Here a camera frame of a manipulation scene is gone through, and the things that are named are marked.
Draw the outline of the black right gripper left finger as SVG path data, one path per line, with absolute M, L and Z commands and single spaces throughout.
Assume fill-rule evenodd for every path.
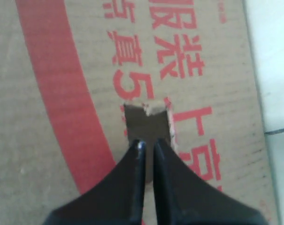
M 45 225 L 140 225 L 144 206 L 146 145 L 135 140 L 95 187 L 53 210 Z

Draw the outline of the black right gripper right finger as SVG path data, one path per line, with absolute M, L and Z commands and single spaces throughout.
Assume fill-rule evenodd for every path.
M 153 186 L 159 225 L 266 225 L 264 216 L 196 175 L 164 140 L 154 144 Z

